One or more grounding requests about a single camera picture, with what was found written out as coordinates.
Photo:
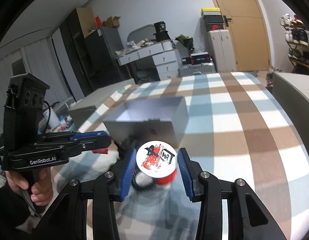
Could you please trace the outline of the person's left hand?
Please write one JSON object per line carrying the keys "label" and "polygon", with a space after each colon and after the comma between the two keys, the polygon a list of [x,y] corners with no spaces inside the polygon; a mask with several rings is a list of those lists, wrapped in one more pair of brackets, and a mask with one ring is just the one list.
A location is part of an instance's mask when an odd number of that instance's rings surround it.
{"label": "person's left hand", "polygon": [[[20,189],[27,190],[29,188],[28,181],[18,172],[5,171],[7,182],[15,193],[19,193]],[[48,205],[53,198],[52,176],[49,167],[39,171],[39,180],[31,187],[31,200],[37,206]]]}

